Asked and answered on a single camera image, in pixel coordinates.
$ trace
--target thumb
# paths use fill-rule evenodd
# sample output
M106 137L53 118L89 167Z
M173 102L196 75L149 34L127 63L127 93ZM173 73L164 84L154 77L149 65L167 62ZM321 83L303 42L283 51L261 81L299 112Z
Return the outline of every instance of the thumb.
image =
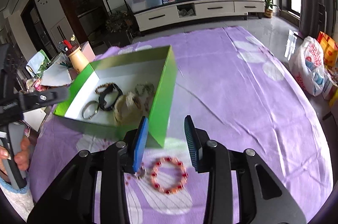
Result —
M7 159L9 156L8 151L0 146L0 159Z

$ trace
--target sleeve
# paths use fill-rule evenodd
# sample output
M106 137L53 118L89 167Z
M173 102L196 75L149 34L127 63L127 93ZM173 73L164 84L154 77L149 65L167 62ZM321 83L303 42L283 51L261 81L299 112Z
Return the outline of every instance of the sleeve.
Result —
M29 184L27 184L23 189L14 190L10 184L6 183L6 181L0 177L0 189L16 212L23 218L23 220L27 221L28 215L34 207L32 194L29 190Z

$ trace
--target hand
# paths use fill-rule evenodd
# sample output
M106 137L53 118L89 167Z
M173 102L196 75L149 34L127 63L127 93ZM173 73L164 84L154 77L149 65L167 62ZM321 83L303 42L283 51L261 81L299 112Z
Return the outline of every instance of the hand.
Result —
M14 161L18 165L19 170L27 170L29 166L29 139L24 136L21 141L21 151L14 156ZM0 170L7 175L5 167L2 164L3 159L8 159L8 151L0 146Z

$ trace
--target drawer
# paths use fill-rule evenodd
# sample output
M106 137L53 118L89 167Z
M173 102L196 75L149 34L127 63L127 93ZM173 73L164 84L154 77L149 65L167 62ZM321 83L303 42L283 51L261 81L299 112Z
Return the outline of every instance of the drawer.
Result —
M195 4L196 16L199 18L223 16L234 13L233 1Z
M135 15L140 29L146 30L167 25L179 19L177 7L158 8L150 12Z
M236 13L264 12L263 1L235 1L234 11Z

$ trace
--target plastic bag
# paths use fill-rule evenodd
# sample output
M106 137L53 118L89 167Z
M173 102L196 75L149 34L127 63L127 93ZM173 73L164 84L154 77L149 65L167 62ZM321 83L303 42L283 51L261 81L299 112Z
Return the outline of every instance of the plastic bag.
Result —
M334 67L338 58L336 42L324 32L319 32L317 41L324 51L324 63L330 67Z
M323 58L320 44L308 36L289 61L292 76L302 89L313 96L321 94L324 88Z

